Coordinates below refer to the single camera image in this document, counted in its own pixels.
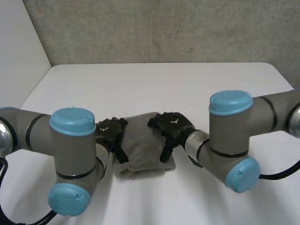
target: white wall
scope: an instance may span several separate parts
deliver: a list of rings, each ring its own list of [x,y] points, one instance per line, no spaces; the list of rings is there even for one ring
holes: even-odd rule
[[[20,107],[51,68],[21,0],[0,0],[0,107]]]

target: black joint ring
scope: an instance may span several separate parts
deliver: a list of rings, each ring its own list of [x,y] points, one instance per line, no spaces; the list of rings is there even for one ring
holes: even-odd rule
[[[277,123],[278,123],[277,113],[276,113],[276,110],[275,110],[275,107],[274,107],[273,103],[269,99],[267,99],[264,96],[260,96],[260,98],[263,99],[263,100],[265,100],[269,104],[269,106],[270,106],[270,108],[272,110],[273,124],[272,124],[272,127],[271,127],[270,131],[269,131],[269,133],[271,133],[276,128]]]
[[[91,168],[89,171],[87,171],[85,173],[82,173],[82,174],[79,174],[79,175],[64,175],[64,174],[61,174],[57,171],[56,171],[56,175],[58,175],[59,177],[61,177],[63,179],[66,179],[66,180],[76,180],[76,179],[80,179],[80,178],[89,176],[92,172],[94,172],[94,170],[96,169],[96,166],[97,165],[94,165],[94,167]]]
[[[225,153],[222,153],[222,152],[219,152],[217,150],[214,150],[212,147],[210,147],[210,150],[215,153],[216,155],[218,156],[222,156],[222,157],[225,157],[225,158],[240,158],[240,157],[243,157],[245,155],[248,154],[248,151],[244,151],[244,152],[241,152],[241,153],[236,153],[236,154],[225,154]]]
[[[31,134],[31,131],[32,131],[33,126],[35,125],[35,123],[36,123],[40,118],[42,118],[43,116],[46,116],[46,114],[38,115],[36,118],[34,118],[34,119],[31,121],[31,123],[29,124],[29,126],[28,126],[28,128],[27,128],[26,135],[25,135],[25,141],[26,141],[27,148],[28,148],[30,151],[33,151],[32,146],[31,146],[31,143],[30,143],[30,134]]]
[[[97,157],[97,161],[101,164],[101,166],[103,168],[102,175],[101,175],[100,180],[99,180],[99,181],[101,181],[105,176],[107,166],[104,168],[103,162],[98,157]]]
[[[205,139],[205,140],[200,144],[200,146],[198,147],[198,150],[197,150],[197,153],[196,153],[196,159],[197,159],[197,161],[199,161],[199,155],[200,155],[200,151],[201,151],[202,147],[203,147],[207,142],[209,142],[209,141],[210,141],[209,138]]]

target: gray towel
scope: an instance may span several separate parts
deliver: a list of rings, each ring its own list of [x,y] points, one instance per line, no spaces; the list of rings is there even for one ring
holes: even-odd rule
[[[165,146],[165,138],[147,126],[151,117],[157,112],[125,118],[128,124],[122,141],[122,149],[129,162],[121,164],[114,160],[113,173],[124,179],[137,179],[164,175],[175,169],[173,156],[166,163],[159,161]]]

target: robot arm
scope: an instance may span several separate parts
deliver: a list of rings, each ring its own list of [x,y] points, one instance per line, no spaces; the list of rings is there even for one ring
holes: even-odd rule
[[[172,137],[174,146],[180,144],[194,165],[237,193],[251,189],[260,178],[258,162],[248,155],[250,136],[283,130],[300,137],[298,90],[255,98],[243,91],[222,91],[211,96],[209,110],[210,136],[180,113],[158,115],[148,125]],[[298,169],[299,162],[283,177]]]
[[[95,130],[94,115],[81,108],[60,109],[51,116],[2,108],[0,156],[19,149],[53,156],[57,181],[48,203],[58,214],[77,216],[88,207],[107,164],[96,157]]]

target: black cable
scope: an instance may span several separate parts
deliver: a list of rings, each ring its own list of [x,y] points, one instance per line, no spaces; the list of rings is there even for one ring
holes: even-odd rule
[[[3,168],[2,173],[0,175],[0,188],[4,179],[4,176],[8,170],[8,162],[5,158],[0,158],[0,169]],[[39,221],[33,223],[33,224],[29,224],[29,225],[46,225],[50,222],[50,220],[52,220],[55,216],[57,215],[56,212],[54,212],[53,210],[51,210],[46,216],[44,216],[42,219],[40,219]],[[1,204],[0,204],[0,225],[26,225],[23,223],[14,223],[13,221],[11,221],[9,218],[7,218],[7,216],[4,214]]]
[[[297,172],[299,169],[300,169],[300,160],[295,165],[291,166],[290,168],[288,168],[287,170],[284,170],[282,172],[272,174],[272,175],[261,174],[259,176],[259,179],[280,180],[280,179],[283,179],[285,177],[292,175],[294,172]]]

